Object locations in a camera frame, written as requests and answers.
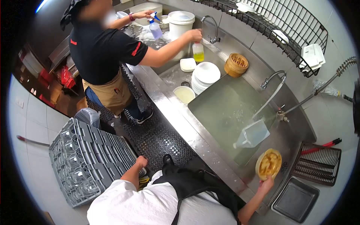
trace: spray bottle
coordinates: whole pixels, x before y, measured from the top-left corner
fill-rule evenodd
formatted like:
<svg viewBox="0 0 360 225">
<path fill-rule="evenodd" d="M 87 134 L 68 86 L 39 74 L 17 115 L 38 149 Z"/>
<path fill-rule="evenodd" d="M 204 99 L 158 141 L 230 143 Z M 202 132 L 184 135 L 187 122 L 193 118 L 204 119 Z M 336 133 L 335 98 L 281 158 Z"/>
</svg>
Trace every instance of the spray bottle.
<svg viewBox="0 0 360 225">
<path fill-rule="evenodd" d="M 150 31 L 153 34 L 155 40 L 159 39 L 162 36 L 162 31 L 160 29 L 159 24 L 155 23 L 155 21 L 154 21 L 154 19 L 157 19 L 160 21 L 160 19 L 157 18 L 156 14 L 157 14 L 157 12 L 152 13 L 151 16 L 153 17 L 153 19 L 151 19 L 151 18 L 148 19 L 150 22 L 149 28 L 150 28 Z"/>
</svg>

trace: trash bag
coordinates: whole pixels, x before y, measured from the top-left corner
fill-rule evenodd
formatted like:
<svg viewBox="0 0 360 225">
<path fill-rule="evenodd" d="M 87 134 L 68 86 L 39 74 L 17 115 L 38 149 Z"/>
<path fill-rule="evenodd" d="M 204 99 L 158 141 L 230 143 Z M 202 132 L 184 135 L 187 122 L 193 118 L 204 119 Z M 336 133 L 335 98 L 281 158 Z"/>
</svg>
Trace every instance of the trash bag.
<svg viewBox="0 0 360 225">
<path fill-rule="evenodd" d="M 75 114 L 74 118 L 83 121 L 90 126 L 100 128 L 100 116 L 97 111 L 91 108 L 82 108 Z"/>
<path fill-rule="evenodd" d="M 67 66 L 63 66 L 63 68 L 61 68 L 61 83 L 69 89 L 75 85 L 75 80 Z"/>
</svg>

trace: sink drain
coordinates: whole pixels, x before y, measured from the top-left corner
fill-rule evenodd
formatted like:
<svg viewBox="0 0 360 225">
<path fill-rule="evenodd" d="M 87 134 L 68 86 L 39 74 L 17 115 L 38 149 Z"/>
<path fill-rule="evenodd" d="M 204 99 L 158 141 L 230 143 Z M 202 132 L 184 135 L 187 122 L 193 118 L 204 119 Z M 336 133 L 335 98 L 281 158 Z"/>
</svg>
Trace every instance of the sink drain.
<svg viewBox="0 0 360 225">
<path fill-rule="evenodd" d="M 182 82 L 182 83 L 181 83 L 181 86 L 186 86 L 186 87 L 191 88 L 190 83 L 189 83 L 189 82 L 187 82 L 187 81 Z"/>
<path fill-rule="evenodd" d="M 280 173 L 284 174 L 289 168 L 289 164 L 287 162 L 284 162 L 280 168 Z"/>
</svg>

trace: black rubber mat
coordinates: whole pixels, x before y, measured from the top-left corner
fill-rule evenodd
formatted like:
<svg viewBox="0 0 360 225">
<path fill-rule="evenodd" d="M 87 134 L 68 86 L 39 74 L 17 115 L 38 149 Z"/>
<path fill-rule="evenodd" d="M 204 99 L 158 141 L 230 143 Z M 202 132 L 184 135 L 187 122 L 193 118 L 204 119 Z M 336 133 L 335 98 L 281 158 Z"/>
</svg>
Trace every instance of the black rubber mat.
<svg viewBox="0 0 360 225">
<path fill-rule="evenodd" d="M 122 65 L 120 68 L 121 68 L 122 77 L 124 78 L 125 82 L 127 83 L 130 92 L 135 97 L 135 99 L 138 100 L 141 97 L 141 94 L 139 93 L 138 89 L 135 87 L 133 82 L 130 80 L 128 74 L 126 73 L 126 71 L 124 69 L 124 65 Z"/>
<path fill-rule="evenodd" d="M 185 166 L 195 153 L 154 105 L 153 109 L 153 116 L 143 124 L 135 120 L 124 124 L 125 131 L 154 171 L 161 169 L 165 154 L 170 154 L 176 165 Z"/>
<path fill-rule="evenodd" d="M 162 157 L 165 154 L 171 154 L 176 165 L 185 166 L 186 163 L 196 156 L 196 153 L 180 137 L 153 102 L 147 99 L 136 78 L 131 76 L 133 77 L 133 81 L 131 81 L 123 67 L 121 67 L 121 71 L 131 93 L 138 101 L 140 110 L 143 111 L 146 107 L 151 106 L 154 109 L 153 116 L 139 125 L 126 112 L 122 113 L 122 119 L 114 119 L 112 112 L 87 98 L 88 106 L 97 112 L 101 112 L 101 120 L 106 122 L 112 120 L 111 122 L 114 122 L 115 127 L 121 126 L 140 154 L 149 159 L 149 167 L 152 170 L 157 171 L 162 168 Z"/>
<path fill-rule="evenodd" d="M 100 119 L 108 122 L 114 118 L 114 114 L 110 112 L 107 108 L 98 105 L 97 103 L 91 101 L 88 97 L 86 97 L 87 106 L 97 112 L 100 112 Z"/>
</svg>

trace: tan apron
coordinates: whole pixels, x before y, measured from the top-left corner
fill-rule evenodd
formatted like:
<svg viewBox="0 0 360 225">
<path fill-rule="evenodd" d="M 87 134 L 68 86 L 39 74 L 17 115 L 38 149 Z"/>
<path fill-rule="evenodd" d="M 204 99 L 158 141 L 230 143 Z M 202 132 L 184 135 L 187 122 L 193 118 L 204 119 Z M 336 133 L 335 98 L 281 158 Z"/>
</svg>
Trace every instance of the tan apron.
<svg viewBox="0 0 360 225">
<path fill-rule="evenodd" d="M 98 96 L 100 102 L 116 116 L 120 115 L 124 108 L 131 103 L 132 96 L 127 83 L 121 75 L 121 70 L 112 81 L 106 84 L 92 85 L 83 79 L 82 85 L 84 91 L 87 87 L 90 87 Z"/>
</svg>

